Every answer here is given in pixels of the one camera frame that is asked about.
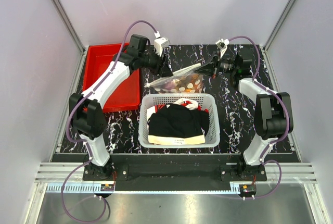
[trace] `metal floor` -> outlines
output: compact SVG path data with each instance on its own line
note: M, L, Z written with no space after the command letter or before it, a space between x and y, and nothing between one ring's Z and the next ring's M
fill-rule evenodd
M258 185L258 195L271 188ZM87 194L65 194L67 208L86 198ZM282 184L271 196L245 201L221 198L218 195L114 194L107 198L111 214L99 223L158 224L307 224L315 223L304 188ZM71 210L82 220L92 220L103 210L102 202L89 199ZM59 193L46 193L38 224L77 223L64 214Z

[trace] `white wall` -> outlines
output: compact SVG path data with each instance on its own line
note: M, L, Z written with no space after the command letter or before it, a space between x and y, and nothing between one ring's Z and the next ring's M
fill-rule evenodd
M79 51L50 0L0 0L0 220L22 223Z
M333 220L332 0L298 0L268 50L282 91L291 95L294 132L314 166Z
M288 0L61 0L84 45L121 42L135 20L151 22L174 44L247 35L264 44ZM140 34L153 37L147 26Z

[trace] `black cloth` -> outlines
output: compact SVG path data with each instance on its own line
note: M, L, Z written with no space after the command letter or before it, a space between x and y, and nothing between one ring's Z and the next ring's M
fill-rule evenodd
M209 130L208 112L188 109L178 104L165 105L148 120L149 135L189 138L206 135Z

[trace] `plastic bag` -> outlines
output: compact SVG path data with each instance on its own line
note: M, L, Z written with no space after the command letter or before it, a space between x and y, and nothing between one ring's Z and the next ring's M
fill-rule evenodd
M157 79L147 83L145 87L153 87L160 94L167 93L201 93L203 89L202 77L194 71L201 64L180 69L173 73L171 77Z

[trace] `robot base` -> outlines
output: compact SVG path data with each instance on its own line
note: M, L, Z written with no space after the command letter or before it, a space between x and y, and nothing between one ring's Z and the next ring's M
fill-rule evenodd
M222 181L254 181L254 176L256 181L267 181L266 171L264 166L252 166L248 171L238 172L237 165L221 165L221 180Z
M96 166L92 163L84 167L83 181L113 181L113 176L116 176L117 181L126 181L129 166L128 164L112 164L112 159L103 167Z

